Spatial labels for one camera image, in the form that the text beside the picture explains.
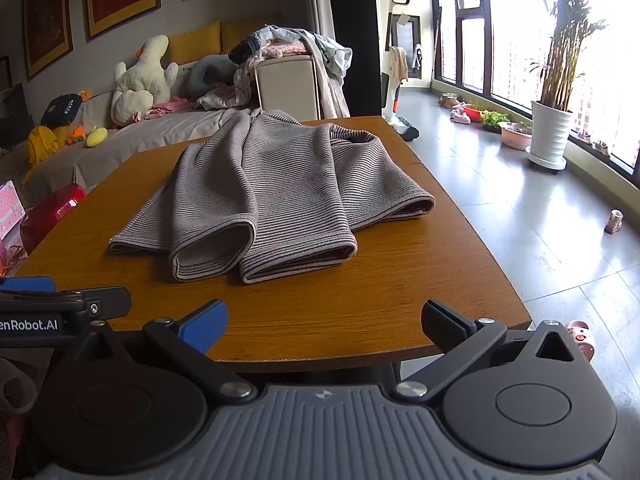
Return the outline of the grey striped knit garment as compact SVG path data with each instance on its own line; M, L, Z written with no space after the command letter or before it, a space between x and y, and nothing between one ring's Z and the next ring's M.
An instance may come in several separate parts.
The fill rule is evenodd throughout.
M177 281L238 270L253 284L347 261L356 231L434 206L370 132L235 113L182 152L108 248L164 252Z

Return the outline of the pile of clothes on box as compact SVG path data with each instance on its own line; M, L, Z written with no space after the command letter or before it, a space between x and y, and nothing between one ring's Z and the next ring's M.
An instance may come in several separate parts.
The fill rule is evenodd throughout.
M349 117L343 84L352 65L352 49L316 32L277 25L254 30L228 53L229 60L238 68L233 75L231 98L226 98L224 106L250 102L254 68L258 63L293 55L309 55L314 64L323 117Z

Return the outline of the red plastic stool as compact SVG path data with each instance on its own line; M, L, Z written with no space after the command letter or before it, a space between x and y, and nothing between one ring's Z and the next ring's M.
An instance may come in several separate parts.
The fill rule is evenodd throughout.
M20 225L21 240L29 255L66 214L86 197L78 184L70 184L50 194L26 212Z

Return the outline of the pink box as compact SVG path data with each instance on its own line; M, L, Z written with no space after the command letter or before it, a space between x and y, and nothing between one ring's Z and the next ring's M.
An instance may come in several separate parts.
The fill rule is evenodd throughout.
M25 215L25 209L17 195L14 183L9 180L0 186L0 238L4 240Z

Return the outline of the pink slipper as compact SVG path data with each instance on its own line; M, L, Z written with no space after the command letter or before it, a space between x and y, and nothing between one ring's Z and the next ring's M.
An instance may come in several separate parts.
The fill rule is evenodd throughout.
M589 325L585 321L574 320L567 324L566 330L574 339L585 359L590 362L596 354L597 346Z

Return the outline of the grey covered sofa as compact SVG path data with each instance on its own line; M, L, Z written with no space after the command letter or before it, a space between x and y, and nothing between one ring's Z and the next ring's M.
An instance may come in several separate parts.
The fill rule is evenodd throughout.
M1 157L1 181L11 181L24 206L40 202L59 188L78 184L92 190L135 154L201 138L219 130L236 110L183 110L107 131L95 148L77 143L61 148L35 169L28 166L24 142Z

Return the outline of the yellow plush toy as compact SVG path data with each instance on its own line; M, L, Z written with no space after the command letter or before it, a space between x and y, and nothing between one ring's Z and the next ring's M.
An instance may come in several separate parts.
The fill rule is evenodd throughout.
M85 129L82 125L72 128L64 125L50 129L46 126L38 126L26 140L28 170L22 183L25 184L34 173L39 164L61 151L66 146L86 140Z

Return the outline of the yellow lemon plush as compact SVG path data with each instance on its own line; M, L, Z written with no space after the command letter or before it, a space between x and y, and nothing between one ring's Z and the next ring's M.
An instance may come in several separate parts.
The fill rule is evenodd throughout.
M108 130L104 127L96 127L86 135L86 147L96 148L103 143L108 136Z

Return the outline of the black cap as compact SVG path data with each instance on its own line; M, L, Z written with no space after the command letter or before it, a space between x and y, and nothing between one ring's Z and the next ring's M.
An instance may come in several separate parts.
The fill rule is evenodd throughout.
M51 130L71 124L78 114L82 97L77 93L63 94L53 99L44 111L40 125Z

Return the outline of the pink bowl on floor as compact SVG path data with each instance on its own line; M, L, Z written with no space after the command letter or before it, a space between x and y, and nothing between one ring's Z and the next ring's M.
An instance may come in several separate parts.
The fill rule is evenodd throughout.
M508 148L525 151L532 143L532 128L519 122L499 122L501 142Z

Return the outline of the small green plant tray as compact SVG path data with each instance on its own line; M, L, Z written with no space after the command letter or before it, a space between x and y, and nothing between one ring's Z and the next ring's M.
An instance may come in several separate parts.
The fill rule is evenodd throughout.
M496 112L495 110L482 110L480 112L480 123L486 131L500 134L500 124L502 122L510 122L508 114Z

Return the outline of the white plant pot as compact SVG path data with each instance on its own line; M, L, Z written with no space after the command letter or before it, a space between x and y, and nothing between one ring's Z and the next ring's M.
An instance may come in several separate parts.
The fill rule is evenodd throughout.
M554 172L566 168L566 144L573 125L570 112L532 102L532 142L525 149L528 161Z

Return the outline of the white plush duck toy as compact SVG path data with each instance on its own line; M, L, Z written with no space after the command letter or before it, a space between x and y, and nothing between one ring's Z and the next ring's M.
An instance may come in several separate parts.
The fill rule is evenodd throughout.
M119 62L115 67L115 90L111 118L115 125L125 127L154 105L170 100L179 66L171 62L163 68L160 61L168 50L169 38L157 35L145 41L137 50L137 62L127 67Z

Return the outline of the grey neck pillow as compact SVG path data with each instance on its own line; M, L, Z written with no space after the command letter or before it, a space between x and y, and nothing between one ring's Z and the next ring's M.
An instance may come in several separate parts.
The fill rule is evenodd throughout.
M238 66L227 55L209 54L201 58L191 68L186 82L189 96L198 99L220 84L232 86L233 76Z

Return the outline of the beige storage box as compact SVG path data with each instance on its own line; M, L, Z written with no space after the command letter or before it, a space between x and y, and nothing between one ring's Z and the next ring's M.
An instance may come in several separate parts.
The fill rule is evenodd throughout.
M270 58L258 63L254 74L265 112L282 110L299 122L320 118L316 70L309 55Z

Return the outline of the yellow sofa cushion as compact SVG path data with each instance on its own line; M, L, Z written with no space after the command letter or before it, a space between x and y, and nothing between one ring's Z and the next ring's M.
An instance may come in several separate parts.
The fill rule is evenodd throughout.
M178 65L198 62L210 54L221 52L221 26L213 22L197 29L169 37L166 58Z

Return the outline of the left red framed picture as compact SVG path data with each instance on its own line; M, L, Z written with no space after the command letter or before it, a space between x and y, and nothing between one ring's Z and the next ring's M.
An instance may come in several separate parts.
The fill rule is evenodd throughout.
M68 0L22 0L26 74L34 78L73 51Z

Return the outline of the tall green bamboo plant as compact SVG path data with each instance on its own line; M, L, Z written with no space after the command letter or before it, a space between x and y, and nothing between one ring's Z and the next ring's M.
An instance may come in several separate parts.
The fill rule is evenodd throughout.
M550 11L555 19L553 34L546 58L539 67L539 104L560 112L568 111L582 44L605 28L603 20L591 21L590 11L590 0L554 0Z

